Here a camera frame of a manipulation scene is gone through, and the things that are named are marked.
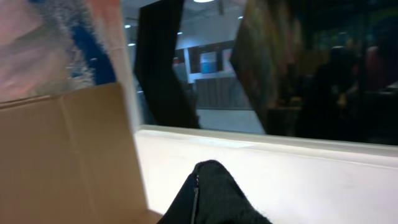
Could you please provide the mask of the black t-shirt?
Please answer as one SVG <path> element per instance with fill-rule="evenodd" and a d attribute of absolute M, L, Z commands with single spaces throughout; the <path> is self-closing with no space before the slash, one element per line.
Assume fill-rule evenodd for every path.
<path fill-rule="evenodd" d="M 158 224 L 271 224 L 218 161 L 195 165 Z"/>

